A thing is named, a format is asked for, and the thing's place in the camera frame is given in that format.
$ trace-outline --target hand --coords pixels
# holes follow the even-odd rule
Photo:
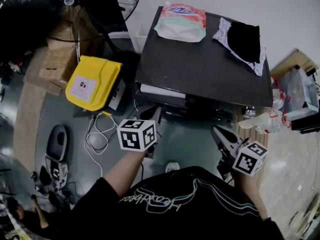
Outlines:
[[[231,172],[231,175],[234,179],[234,186],[237,189],[242,190],[243,192],[256,190],[257,185],[253,177],[235,170]]]
[[[25,211],[23,209],[16,210],[16,214],[18,214],[20,220],[22,220],[25,217]]]
[[[35,206],[35,204],[33,204],[33,206],[32,206],[32,212],[33,213],[38,213],[38,211],[37,211],[37,208],[36,208],[36,206]]]
[[[39,207],[39,204],[38,204],[38,201],[37,201],[37,197],[36,198],[32,198],[32,202],[33,202],[33,206],[38,208]]]

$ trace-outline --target cardboard box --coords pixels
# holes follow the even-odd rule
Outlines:
[[[64,20],[50,34],[51,37],[72,41],[75,40],[75,36],[80,40],[99,36],[84,8],[75,7],[71,11],[73,13],[66,14],[66,9],[62,13],[62,18],[63,15],[66,15],[66,18],[63,18]],[[47,43],[47,55],[38,76],[65,89],[78,65],[76,43],[51,38],[48,38]],[[102,37],[79,42],[80,55],[96,56],[101,43]]]
[[[48,50],[39,77],[65,89],[77,64],[77,53],[73,47]]]
[[[273,70],[271,70],[271,77],[280,78],[292,70],[296,65],[303,68],[306,72],[318,70],[318,65],[314,63],[307,55],[301,50],[295,49],[287,58],[279,63]]]

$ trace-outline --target white wall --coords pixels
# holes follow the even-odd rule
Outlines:
[[[126,22],[131,38],[140,26],[143,32],[149,32],[158,6],[166,1],[259,25],[270,69],[294,48],[320,64],[320,0],[140,0]]]

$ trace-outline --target yellow case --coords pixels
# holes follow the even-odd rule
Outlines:
[[[123,64],[82,55],[65,89],[68,101],[89,111],[101,110]]]

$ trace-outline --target clear plastic bottle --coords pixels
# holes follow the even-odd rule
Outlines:
[[[283,119],[281,117],[271,118],[271,122],[268,124],[257,125],[255,131],[258,134],[271,134],[280,132],[284,126]]]

